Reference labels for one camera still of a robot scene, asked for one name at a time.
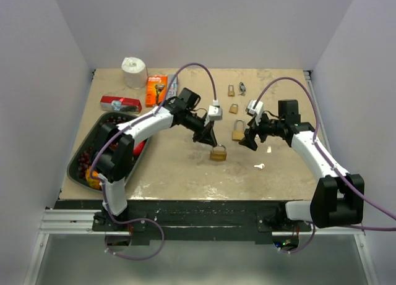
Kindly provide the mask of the keys with grey fob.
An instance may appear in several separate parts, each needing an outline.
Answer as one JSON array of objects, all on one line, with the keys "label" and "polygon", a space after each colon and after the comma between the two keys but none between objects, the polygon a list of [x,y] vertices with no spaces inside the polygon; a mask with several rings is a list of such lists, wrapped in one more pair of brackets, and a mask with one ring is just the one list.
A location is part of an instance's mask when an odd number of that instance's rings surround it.
[{"label": "keys with grey fob", "polygon": [[242,95],[242,96],[246,95],[246,86],[244,85],[243,82],[239,83],[239,91],[240,91],[239,95]]}]

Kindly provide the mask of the small long-shackle brass padlock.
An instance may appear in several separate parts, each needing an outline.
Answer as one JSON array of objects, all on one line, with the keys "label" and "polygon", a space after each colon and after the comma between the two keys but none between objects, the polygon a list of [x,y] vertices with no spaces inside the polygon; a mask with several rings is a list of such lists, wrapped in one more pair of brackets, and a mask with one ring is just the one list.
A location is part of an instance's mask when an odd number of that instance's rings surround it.
[{"label": "small long-shackle brass padlock", "polygon": [[227,93],[227,95],[228,95],[229,97],[234,97],[234,96],[235,96],[235,88],[234,88],[234,85],[229,85],[229,86],[228,86],[228,93]]}]

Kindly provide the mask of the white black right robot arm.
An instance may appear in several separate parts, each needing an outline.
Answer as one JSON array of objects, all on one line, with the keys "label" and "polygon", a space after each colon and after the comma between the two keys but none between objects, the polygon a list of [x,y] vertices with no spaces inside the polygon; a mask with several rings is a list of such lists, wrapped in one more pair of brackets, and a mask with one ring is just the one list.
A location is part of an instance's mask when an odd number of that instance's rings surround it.
[{"label": "white black right robot arm", "polygon": [[246,108],[252,119],[239,144],[257,150],[255,138],[264,142],[268,136],[280,137],[294,149],[317,180],[310,201],[297,200],[285,204],[276,215],[276,225],[290,231],[298,221],[314,223],[319,228],[359,224],[363,220],[364,180],[350,174],[330,155],[308,122],[301,121],[297,100],[280,100],[278,117],[271,119],[264,112],[261,101],[251,100]]}]

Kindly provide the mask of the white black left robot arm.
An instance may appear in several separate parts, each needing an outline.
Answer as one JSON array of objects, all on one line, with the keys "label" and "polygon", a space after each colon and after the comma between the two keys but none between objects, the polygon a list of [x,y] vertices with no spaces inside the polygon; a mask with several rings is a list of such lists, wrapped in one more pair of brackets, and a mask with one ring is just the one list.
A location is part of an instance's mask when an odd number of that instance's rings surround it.
[{"label": "white black left robot arm", "polygon": [[181,125],[193,132],[192,141],[211,147],[218,145],[214,122],[222,119],[222,108],[213,100],[204,116],[196,113],[200,96],[184,88],[178,96],[163,101],[158,107],[120,125],[103,124],[92,151],[88,174],[100,183],[103,207],[108,212],[106,223],[115,231],[128,224],[126,179],[132,169],[136,146],[160,131]]}]

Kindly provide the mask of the large brass padlock shackle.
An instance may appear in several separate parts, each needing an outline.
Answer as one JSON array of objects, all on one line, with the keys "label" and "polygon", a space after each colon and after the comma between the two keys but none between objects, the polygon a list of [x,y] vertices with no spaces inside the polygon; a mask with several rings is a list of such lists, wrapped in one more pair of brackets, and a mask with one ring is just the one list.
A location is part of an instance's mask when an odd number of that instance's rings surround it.
[{"label": "large brass padlock shackle", "polygon": [[218,144],[213,147],[209,154],[209,159],[212,161],[225,161],[227,157],[226,146]]}]

